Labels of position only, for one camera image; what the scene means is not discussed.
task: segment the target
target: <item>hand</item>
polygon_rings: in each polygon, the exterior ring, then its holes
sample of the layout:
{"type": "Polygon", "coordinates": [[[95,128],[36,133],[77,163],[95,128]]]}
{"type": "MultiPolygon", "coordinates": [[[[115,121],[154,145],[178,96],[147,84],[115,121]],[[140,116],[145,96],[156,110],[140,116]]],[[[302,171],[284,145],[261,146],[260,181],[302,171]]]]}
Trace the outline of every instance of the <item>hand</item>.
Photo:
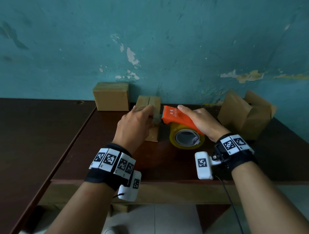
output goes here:
{"type": "Polygon", "coordinates": [[[177,108],[189,116],[195,126],[213,142],[217,142],[221,136],[230,133],[204,108],[194,111],[183,105],[178,105],[177,108]]]}
{"type": "Polygon", "coordinates": [[[136,110],[136,106],[124,115],[117,124],[117,130],[112,143],[120,145],[131,154],[143,143],[149,135],[152,118],[154,115],[153,105],[148,105],[136,110]]]}

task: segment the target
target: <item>closed cardboard box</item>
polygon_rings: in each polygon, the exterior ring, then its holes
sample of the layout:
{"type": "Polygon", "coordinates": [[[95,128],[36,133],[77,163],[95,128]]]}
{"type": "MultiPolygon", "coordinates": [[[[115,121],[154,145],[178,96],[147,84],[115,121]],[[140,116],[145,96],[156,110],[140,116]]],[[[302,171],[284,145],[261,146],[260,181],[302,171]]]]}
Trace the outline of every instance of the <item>closed cardboard box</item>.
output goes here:
{"type": "Polygon", "coordinates": [[[270,102],[250,90],[247,90],[244,98],[229,90],[218,120],[232,133],[241,135],[245,140],[256,140],[276,110],[270,102]]]}
{"type": "Polygon", "coordinates": [[[149,135],[146,141],[158,141],[159,135],[159,123],[161,122],[160,108],[161,108],[161,98],[160,97],[150,97],[150,96],[139,96],[136,102],[136,108],[145,107],[148,105],[154,106],[154,119],[153,124],[157,124],[149,129],[149,135]]]}
{"type": "Polygon", "coordinates": [[[129,111],[129,83],[99,82],[92,92],[98,111],[129,111]]]}

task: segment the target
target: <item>transparent packing tape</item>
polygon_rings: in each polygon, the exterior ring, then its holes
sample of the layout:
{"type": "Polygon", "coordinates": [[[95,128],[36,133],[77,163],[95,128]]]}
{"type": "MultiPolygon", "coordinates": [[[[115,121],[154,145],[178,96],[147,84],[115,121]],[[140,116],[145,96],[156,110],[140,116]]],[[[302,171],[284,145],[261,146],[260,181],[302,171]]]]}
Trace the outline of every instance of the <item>transparent packing tape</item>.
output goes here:
{"type": "Polygon", "coordinates": [[[171,143],[180,149],[196,149],[205,141],[205,135],[198,134],[194,129],[173,122],[170,131],[171,143]]]}

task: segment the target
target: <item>shoe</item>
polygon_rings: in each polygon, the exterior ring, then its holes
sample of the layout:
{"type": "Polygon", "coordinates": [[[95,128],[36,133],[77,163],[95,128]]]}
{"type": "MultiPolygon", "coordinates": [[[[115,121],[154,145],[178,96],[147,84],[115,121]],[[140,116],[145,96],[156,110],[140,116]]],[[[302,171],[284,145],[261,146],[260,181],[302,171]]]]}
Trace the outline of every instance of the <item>shoe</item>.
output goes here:
{"type": "Polygon", "coordinates": [[[110,227],[109,229],[103,231],[101,234],[118,234],[114,227],[110,227]]]}

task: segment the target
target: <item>dark wooden table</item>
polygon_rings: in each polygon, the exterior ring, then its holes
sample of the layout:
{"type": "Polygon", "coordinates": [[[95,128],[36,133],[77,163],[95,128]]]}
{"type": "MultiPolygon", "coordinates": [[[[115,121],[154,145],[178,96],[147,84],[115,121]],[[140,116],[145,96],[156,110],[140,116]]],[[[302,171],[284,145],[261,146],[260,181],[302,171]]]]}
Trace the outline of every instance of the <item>dark wooden table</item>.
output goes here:
{"type": "MultiPolygon", "coordinates": [[[[201,106],[189,105],[192,109],[201,106]]],[[[207,107],[217,116],[220,107],[207,107]]],[[[53,183],[81,183],[88,166],[100,148],[111,142],[117,122],[126,112],[96,111],[81,132],[67,157],[52,178],[53,183]]],[[[177,182],[219,184],[217,180],[201,181],[197,177],[194,153],[212,153],[214,143],[209,139],[195,150],[181,150],[169,139],[167,125],[160,127],[159,142],[145,141],[134,153],[135,168],[142,173],[142,183],[177,182]]],[[[278,184],[308,184],[309,144],[289,130],[277,119],[272,119],[257,141],[251,143],[261,169],[278,184]]],[[[232,182],[231,174],[219,167],[213,173],[225,181],[232,182]]]]}
{"type": "Polygon", "coordinates": [[[0,99],[0,233],[18,233],[95,102],[0,99]]]}

